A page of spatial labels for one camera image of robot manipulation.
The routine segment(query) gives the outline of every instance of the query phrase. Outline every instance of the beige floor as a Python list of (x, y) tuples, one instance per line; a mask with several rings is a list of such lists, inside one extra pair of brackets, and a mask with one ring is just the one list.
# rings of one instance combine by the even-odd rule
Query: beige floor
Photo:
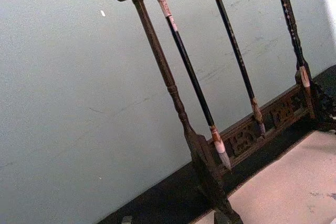
[[(330, 224), (336, 217), (336, 136), (313, 132), (229, 201), (244, 224)], [(213, 212), (197, 224), (213, 224)]]

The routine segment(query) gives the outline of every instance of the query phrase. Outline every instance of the wooden brush stand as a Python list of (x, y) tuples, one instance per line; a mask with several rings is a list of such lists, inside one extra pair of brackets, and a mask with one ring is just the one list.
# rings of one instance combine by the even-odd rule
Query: wooden brush stand
[[(212, 140), (207, 141), (204, 136), (196, 134), (191, 127), (144, 1), (132, 1), (138, 11), (164, 83), (173, 99), (175, 109), (183, 125), (185, 139), (191, 151), (193, 166), (198, 174), (202, 191), (212, 202), (214, 208), (219, 209), (222, 215), (225, 215), (223, 217), (218, 213), (216, 221), (217, 223), (229, 223), (229, 219), (231, 223), (242, 223), (240, 216), (232, 209), (223, 190), (225, 185), (223, 176), (228, 170), (220, 163)], [(306, 62), (305, 66), (312, 83), (312, 103), (316, 115), (316, 119), (312, 120), (312, 123), (314, 123), (318, 130), (336, 129), (336, 121), (332, 118), (332, 116), (336, 116), (334, 100), (327, 96), (320, 86), (314, 83)], [(252, 114), (221, 132), (221, 137), (225, 143), (232, 167), (257, 152), (283, 130), (309, 115), (299, 71), (296, 72), (295, 77), (296, 85), (261, 107), (261, 113), (266, 126), (265, 137), (260, 135)]]

